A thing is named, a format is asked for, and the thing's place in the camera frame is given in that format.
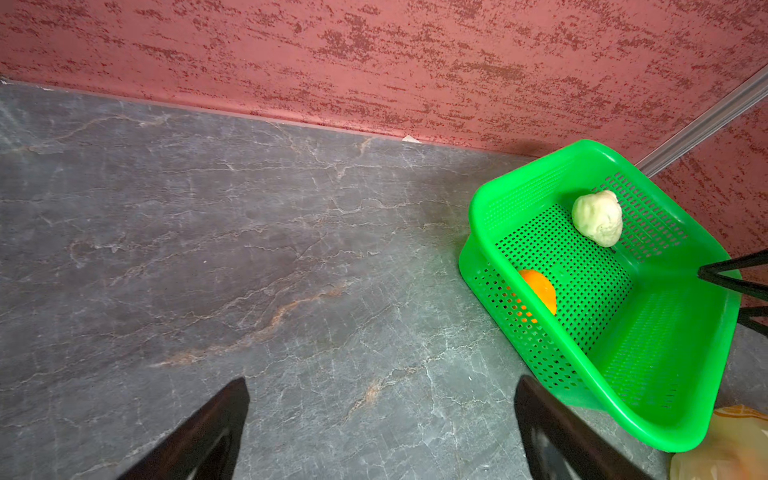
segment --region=orange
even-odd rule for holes
[[[549,311],[554,315],[558,311],[557,296],[554,293],[554,287],[550,283],[549,279],[536,270],[520,270],[520,276],[528,284],[529,287],[538,295],[538,298],[544,302],[544,305],[549,308]]]

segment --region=white fruit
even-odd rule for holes
[[[571,215],[576,230],[601,247],[612,247],[621,237],[621,205],[610,190],[577,198]]]

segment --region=metal trim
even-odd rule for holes
[[[768,65],[650,152],[635,166],[648,177],[653,177],[766,96]]]

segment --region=green plastic basket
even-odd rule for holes
[[[616,193],[623,210],[613,249],[571,222],[575,200],[601,190]],[[741,297],[697,278],[700,266],[729,258],[701,225],[621,155],[589,140],[480,187],[469,224],[462,276],[553,394],[607,410],[667,452],[701,442]],[[523,269],[552,282],[556,315]]]

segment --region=plastic bag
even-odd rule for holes
[[[672,457],[670,480],[768,480],[768,415],[716,409],[701,445]]]

